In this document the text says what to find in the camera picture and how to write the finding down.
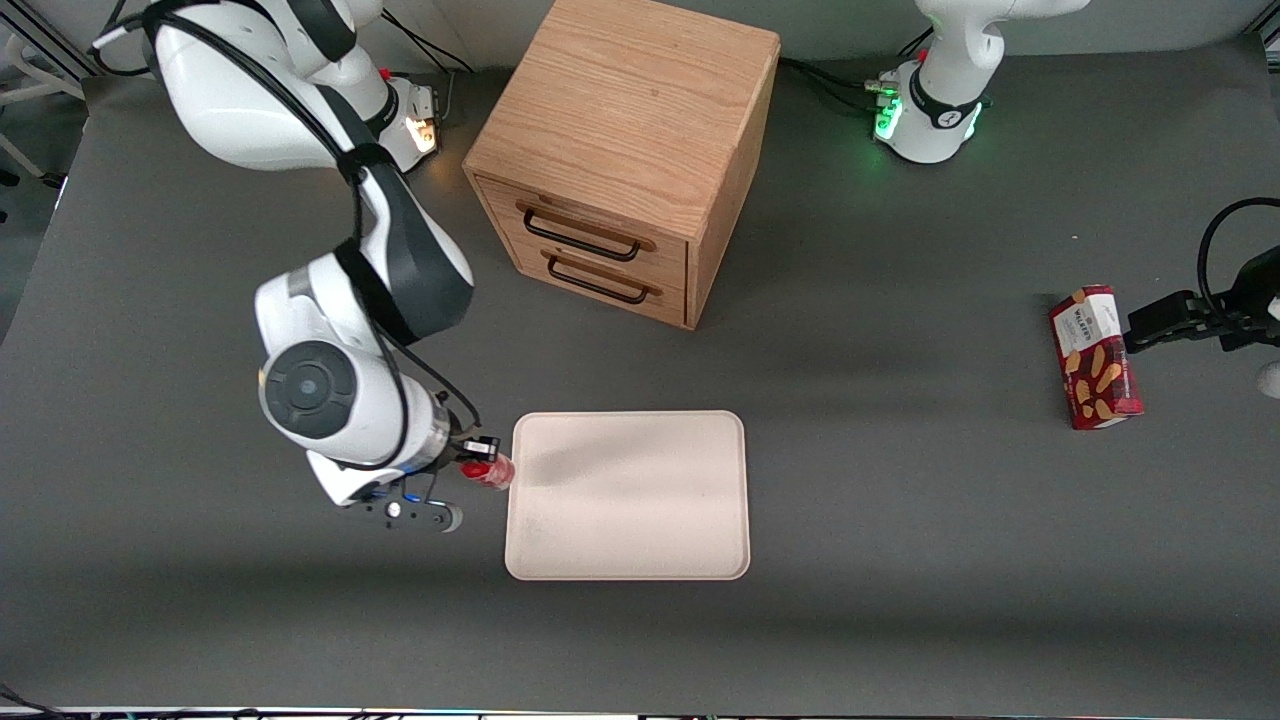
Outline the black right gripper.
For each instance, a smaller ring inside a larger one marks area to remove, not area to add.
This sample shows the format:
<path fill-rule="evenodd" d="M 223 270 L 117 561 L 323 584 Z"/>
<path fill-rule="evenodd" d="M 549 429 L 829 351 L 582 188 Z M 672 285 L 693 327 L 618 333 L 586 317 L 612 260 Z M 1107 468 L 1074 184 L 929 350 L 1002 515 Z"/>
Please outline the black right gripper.
<path fill-rule="evenodd" d="M 463 427 L 461 420 L 449 420 L 447 442 L 440 452 L 440 471 L 458 462 L 462 452 L 465 461 L 495 461 L 500 455 L 500 438 L 471 437 L 470 427 Z"/>

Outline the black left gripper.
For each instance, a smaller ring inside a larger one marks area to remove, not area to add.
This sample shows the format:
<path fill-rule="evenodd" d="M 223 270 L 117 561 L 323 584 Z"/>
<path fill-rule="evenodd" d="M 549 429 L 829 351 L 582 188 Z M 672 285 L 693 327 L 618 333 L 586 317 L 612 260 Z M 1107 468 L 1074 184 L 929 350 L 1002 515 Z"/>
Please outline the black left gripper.
<path fill-rule="evenodd" d="M 1208 255 L 1197 255 L 1196 278 L 1210 309 L 1210 327 L 1219 332 L 1224 351 L 1238 351 L 1252 345 L 1279 346 L 1277 293 L 1279 250 L 1270 249 L 1252 258 L 1236 273 L 1233 286 L 1211 293 Z M 1140 354 L 1147 348 L 1181 340 L 1199 340 L 1204 324 L 1199 322 L 1198 296 L 1192 291 L 1175 291 L 1130 313 L 1126 351 Z"/>

